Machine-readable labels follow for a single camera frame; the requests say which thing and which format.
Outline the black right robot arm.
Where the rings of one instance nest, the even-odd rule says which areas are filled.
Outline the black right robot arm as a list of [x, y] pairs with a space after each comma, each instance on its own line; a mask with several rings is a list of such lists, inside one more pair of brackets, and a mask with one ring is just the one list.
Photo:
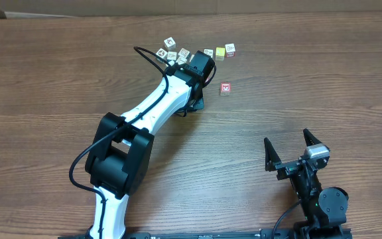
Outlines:
[[[325, 168], [330, 149], [303, 129], [306, 149], [297, 160], [283, 163], [268, 138], [264, 138], [265, 170], [277, 172], [277, 179], [289, 179], [298, 201], [287, 209], [268, 233], [271, 238], [352, 238], [351, 230], [342, 227], [346, 223], [349, 196], [339, 187], [322, 188], [317, 172]], [[283, 232], [279, 225], [289, 213], [301, 206], [304, 221]]]

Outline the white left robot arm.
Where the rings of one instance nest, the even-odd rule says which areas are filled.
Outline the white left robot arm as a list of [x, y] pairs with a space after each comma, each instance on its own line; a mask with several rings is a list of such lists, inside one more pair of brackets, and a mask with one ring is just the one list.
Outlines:
[[96, 194], [94, 224], [85, 238], [122, 238], [129, 197], [144, 179], [156, 132], [174, 114], [204, 108], [203, 89], [216, 73], [214, 60], [198, 51], [189, 63], [162, 70], [162, 82], [138, 106], [102, 117], [85, 170]]

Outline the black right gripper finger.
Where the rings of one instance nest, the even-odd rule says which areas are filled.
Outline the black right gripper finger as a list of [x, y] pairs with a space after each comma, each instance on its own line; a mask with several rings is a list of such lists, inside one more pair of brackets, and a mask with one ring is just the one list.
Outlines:
[[264, 138], [264, 146], [265, 146], [265, 170], [266, 171], [276, 171], [276, 166], [281, 164], [281, 159], [275, 151], [270, 140], [265, 137]]
[[310, 131], [309, 129], [305, 128], [303, 129], [303, 135], [304, 135], [304, 140], [306, 142], [306, 146], [313, 146], [313, 145], [318, 145], [321, 144], [321, 141], [317, 139]]

